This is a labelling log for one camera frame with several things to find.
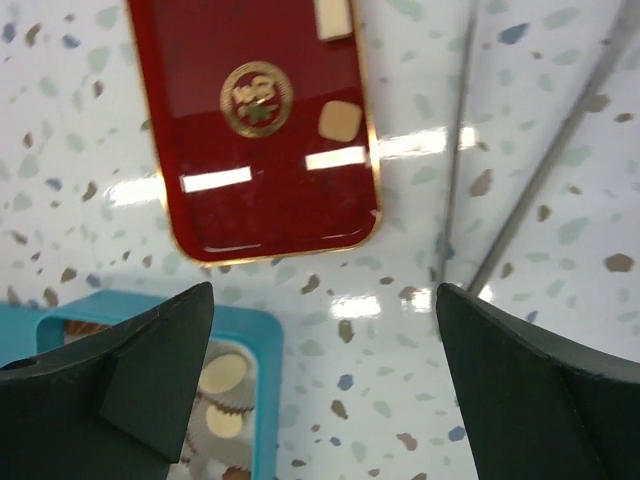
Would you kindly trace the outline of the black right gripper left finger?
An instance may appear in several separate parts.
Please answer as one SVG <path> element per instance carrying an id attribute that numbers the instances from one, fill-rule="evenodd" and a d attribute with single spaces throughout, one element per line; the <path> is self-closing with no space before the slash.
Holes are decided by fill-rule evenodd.
<path id="1" fill-rule="evenodd" d="M 207 282 L 1 366 L 5 479 L 163 479 L 181 456 L 211 333 Z"/>

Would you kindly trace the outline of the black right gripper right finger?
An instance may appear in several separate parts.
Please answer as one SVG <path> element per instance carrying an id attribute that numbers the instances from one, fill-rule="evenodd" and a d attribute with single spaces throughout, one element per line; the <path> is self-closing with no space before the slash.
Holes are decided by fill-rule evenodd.
<path id="1" fill-rule="evenodd" d="M 479 478 L 638 478 L 638 363 L 450 283 L 435 310 Z"/>

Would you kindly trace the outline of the white oval chocolate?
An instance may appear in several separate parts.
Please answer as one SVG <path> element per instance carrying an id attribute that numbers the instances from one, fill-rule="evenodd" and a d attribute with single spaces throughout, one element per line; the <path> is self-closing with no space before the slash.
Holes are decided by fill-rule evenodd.
<path id="1" fill-rule="evenodd" d="M 228 413 L 216 405 L 208 405 L 205 423 L 209 431 L 222 439 L 232 439 L 240 435 L 244 428 L 244 417 L 239 413 Z"/>
<path id="2" fill-rule="evenodd" d="M 230 391 L 243 381 L 247 370 L 247 361 L 239 354 L 218 356 L 202 369 L 199 387 L 209 394 Z"/>

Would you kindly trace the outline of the teal tin box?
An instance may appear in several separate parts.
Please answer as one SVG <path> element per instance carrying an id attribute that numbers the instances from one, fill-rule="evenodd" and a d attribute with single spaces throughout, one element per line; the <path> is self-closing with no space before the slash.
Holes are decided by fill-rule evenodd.
<path id="1" fill-rule="evenodd" d="M 163 297 L 101 290 L 40 314 L 36 322 L 35 351 L 53 350 L 64 343 L 64 322 L 79 320 L 107 326 L 116 325 L 164 302 Z M 273 479 L 279 427 L 282 380 L 283 330 L 272 315 L 243 307 L 215 307 L 211 338 L 236 343 L 253 356 L 256 363 L 252 477 Z"/>

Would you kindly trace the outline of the metal tongs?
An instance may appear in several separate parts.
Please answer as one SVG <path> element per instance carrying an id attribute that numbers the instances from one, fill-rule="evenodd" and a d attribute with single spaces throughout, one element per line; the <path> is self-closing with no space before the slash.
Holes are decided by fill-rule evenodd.
<path id="1" fill-rule="evenodd" d="M 635 1 L 473 1 L 451 131 L 441 281 L 481 293 L 639 36 Z"/>

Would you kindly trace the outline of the teal tin lid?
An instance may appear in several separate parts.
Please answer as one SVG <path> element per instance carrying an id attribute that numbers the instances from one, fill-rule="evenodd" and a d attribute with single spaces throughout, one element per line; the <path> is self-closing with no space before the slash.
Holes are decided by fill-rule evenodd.
<path id="1" fill-rule="evenodd" d="M 38 353 L 37 329 L 42 318 L 41 310 L 8 304 L 0 306 L 0 364 L 2 367 Z"/>

